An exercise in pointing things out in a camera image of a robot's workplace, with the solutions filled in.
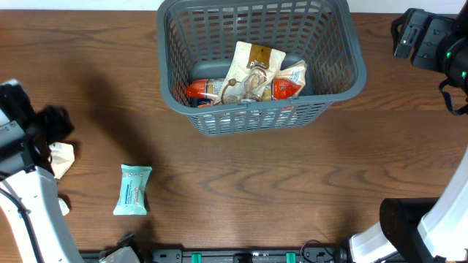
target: white backdrop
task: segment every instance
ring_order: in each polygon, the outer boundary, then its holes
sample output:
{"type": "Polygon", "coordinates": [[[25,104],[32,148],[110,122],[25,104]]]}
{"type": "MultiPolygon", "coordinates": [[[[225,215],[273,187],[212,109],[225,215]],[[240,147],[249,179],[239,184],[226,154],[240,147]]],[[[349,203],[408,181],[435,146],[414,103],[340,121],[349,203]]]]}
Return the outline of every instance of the white backdrop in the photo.
{"type": "MultiPolygon", "coordinates": [[[[157,10],[163,0],[0,0],[0,9],[157,10]]],[[[421,8],[458,14],[465,0],[348,0],[351,12],[403,13],[421,8]]]]}

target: brown label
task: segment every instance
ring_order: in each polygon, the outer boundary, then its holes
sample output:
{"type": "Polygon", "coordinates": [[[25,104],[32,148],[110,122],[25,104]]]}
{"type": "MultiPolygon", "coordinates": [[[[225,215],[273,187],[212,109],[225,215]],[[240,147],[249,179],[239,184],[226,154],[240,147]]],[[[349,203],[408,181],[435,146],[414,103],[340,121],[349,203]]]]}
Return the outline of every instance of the brown label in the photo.
{"type": "Polygon", "coordinates": [[[271,48],[260,45],[252,45],[250,48],[249,62],[247,69],[258,66],[262,69],[270,68],[271,48]]]}

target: wood grain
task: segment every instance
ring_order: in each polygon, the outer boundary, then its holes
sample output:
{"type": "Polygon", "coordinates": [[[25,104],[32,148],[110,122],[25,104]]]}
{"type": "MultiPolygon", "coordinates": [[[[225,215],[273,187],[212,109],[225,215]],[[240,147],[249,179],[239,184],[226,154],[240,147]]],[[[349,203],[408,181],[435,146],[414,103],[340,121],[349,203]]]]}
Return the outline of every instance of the wood grain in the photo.
{"type": "MultiPolygon", "coordinates": [[[[443,76],[392,56],[398,15],[352,16],[369,72],[356,98],[302,128],[206,137],[159,94],[155,12],[0,14],[0,78],[18,78],[37,109],[66,106],[76,127],[59,192],[80,250],[127,232],[146,247],[337,242],[374,224],[386,197],[439,196],[468,143],[443,76]],[[122,163],[154,168],[147,216],[112,214],[122,163]]],[[[0,229],[1,261],[19,262],[4,216],[0,229]]]]}

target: wooden table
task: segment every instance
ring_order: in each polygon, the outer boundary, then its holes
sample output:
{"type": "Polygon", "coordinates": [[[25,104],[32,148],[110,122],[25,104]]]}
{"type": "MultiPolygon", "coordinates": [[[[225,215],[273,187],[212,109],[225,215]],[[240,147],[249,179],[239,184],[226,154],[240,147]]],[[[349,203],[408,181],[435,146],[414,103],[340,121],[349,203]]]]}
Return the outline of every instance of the wooden table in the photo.
{"type": "MultiPolygon", "coordinates": [[[[302,128],[195,131],[159,94],[155,12],[2,11],[0,79],[19,79],[38,110],[69,110],[77,156],[58,189],[80,250],[127,232],[143,247],[334,243],[376,223],[386,197],[439,196],[467,147],[444,76],[392,56],[397,16],[352,15],[367,85],[302,128]],[[122,163],[154,168],[147,216],[113,216],[122,163]]],[[[1,261],[19,262],[3,214],[0,229],[1,261]]]]}

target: blue packet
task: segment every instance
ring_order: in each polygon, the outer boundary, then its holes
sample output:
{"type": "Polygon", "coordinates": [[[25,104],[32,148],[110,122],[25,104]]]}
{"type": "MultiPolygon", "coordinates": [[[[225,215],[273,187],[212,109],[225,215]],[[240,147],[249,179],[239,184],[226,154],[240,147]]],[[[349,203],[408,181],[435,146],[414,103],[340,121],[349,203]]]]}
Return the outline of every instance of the blue packet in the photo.
{"type": "Polygon", "coordinates": [[[145,187],[151,167],[129,166],[122,164],[122,184],[115,216],[146,215],[145,187]]]}

